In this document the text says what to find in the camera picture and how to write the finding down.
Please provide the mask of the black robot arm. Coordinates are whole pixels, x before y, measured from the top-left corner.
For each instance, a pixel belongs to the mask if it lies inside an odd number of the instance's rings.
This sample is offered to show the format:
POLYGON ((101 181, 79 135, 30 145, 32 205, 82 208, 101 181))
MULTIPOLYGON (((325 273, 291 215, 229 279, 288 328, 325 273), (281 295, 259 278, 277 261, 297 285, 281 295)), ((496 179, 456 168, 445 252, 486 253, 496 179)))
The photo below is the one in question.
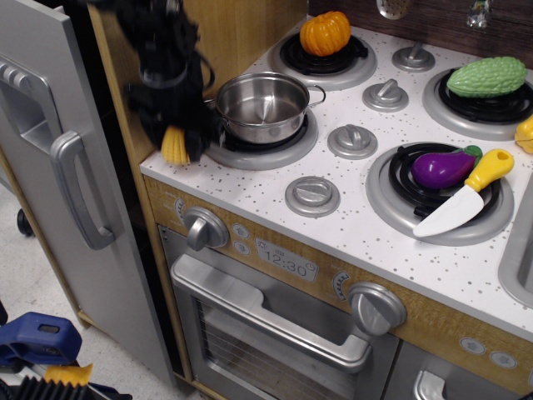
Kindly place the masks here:
POLYGON ((141 82, 124 87, 128 106, 159 149, 164 137, 181 130, 182 156, 197 162, 217 135, 217 118, 203 99, 214 71, 197 51, 197 25, 182 1, 91 1, 115 13, 126 39, 137 51, 141 82))

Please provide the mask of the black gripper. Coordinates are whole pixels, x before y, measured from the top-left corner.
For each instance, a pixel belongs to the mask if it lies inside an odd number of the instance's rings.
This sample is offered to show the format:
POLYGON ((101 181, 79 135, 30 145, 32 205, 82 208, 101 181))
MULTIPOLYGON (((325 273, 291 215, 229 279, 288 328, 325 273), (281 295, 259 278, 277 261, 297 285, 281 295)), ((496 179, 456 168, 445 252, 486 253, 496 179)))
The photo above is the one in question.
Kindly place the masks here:
POLYGON ((185 147, 192 163, 198 162, 211 143, 222 141, 222 128, 203 99, 215 81, 203 57, 140 61, 137 84, 124 87, 127 103, 140 118, 151 142, 162 148, 168 126, 185 130, 185 147))

